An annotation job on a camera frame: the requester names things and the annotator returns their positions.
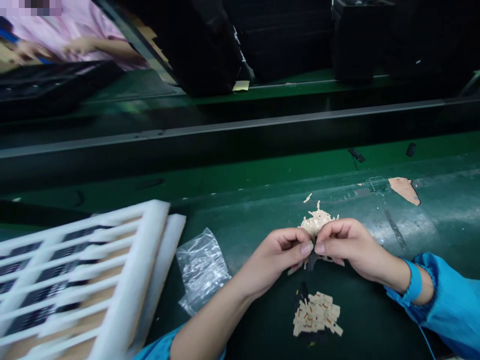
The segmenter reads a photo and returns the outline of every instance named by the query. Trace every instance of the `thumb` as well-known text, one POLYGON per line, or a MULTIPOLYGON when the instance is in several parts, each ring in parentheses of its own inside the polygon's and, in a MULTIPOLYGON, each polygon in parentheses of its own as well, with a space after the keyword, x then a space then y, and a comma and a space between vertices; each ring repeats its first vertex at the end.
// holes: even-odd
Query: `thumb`
POLYGON ((288 269, 308 258, 313 249, 314 244, 311 241, 307 241, 299 243, 290 250, 282 252, 280 254, 280 263, 283 269, 288 269))
POLYGON ((324 241, 317 241, 315 252, 331 258, 349 259, 353 252, 351 245, 350 239, 327 238, 324 241))

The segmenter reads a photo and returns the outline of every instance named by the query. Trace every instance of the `blue cuff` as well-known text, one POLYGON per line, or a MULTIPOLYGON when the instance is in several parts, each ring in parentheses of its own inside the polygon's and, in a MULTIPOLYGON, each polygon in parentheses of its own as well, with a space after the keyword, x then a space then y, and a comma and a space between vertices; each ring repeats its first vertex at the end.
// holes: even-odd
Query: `blue cuff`
POLYGON ((401 259, 404 260, 410 268, 410 286, 406 290, 403 297, 400 297, 400 295, 396 291, 392 290, 389 287, 385 286, 385 289, 386 294, 390 298, 395 300, 404 308, 407 308, 413 301, 415 301, 416 298, 420 296, 420 293, 422 292, 422 275, 420 274, 419 268, 416 267, 414 263, 404 259, 403 257, 401 257, 401 259))

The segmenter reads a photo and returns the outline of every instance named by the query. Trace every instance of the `worker's arm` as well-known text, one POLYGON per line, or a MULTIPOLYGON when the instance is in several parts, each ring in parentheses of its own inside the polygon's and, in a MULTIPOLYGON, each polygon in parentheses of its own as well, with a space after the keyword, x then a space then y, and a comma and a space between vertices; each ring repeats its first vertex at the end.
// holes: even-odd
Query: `worker's arm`
POLYGON ((139 64, 145 59, 136 52, 128 42, 118 39, 105 39, 91 36, 82 36, 72 40, 63 48, 64 54, 87 55, 100 51, 126 63, 139 64))
POLYGON ((413 321, 439 334, 456 355, 480 359, 479 280, 464 278, 431 253, 415 257, 410 268, 407 260, 388 253, 354 219, 324 225, 315 252, 337 263, 347 259, 362 277, 385 286, 413 321), (418 296, 406 301, 411 294, 418 296))
POLYGON ((306 259, 313 247, 302 228, 272 231, 190 321, 149 345, 135 360, 223 358, 227 341, 250 304, 265 294, 285 269, 306 259))

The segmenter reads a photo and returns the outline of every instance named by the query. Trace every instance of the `black case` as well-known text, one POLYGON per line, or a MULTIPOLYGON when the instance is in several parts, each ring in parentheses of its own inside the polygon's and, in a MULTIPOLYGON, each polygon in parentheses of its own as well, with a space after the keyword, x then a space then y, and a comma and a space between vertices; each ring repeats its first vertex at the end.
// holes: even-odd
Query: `black case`
POLYGON ((367 4, 333 2, 335 30, 331 47, 335 79, 360 82, 373 79, 394 9, 393 3, 383 0, 367 4))
POLYGON ((137 1, 123 5, 156 33, 174 78, 191 96, 232 92, 242 65, 234 29, 221 3, 206 0, 137 1))
POLYGON ((331 66, 331 0, 224 0, 246 62, 269 82, 331 66))

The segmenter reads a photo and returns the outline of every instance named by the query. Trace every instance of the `blue sleeve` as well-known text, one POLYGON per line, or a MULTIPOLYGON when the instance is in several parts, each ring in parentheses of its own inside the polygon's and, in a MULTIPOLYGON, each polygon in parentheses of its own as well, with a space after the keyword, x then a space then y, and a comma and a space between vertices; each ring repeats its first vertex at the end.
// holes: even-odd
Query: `blue sleeve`
MULTIPOLYGON (((169 360, 170 359, 170 347, 174 341, 175 336, 183 327, 177 327, 175 330, 170 331, 168 334, 162 336, 157 341, 152 342, 150 345, 144 347, 134 358, 133 360, 169 360)), ((225 348, 221 353, 218 360, 224 360, 225 353, 227 349, 225 348)))
POLYGON ((463 359, 480 359, 480 280, 467 279, 431 253, 413 262, 431 276, 435 289, 424 306, 402 305, 420 326, 437 333, 463 359))

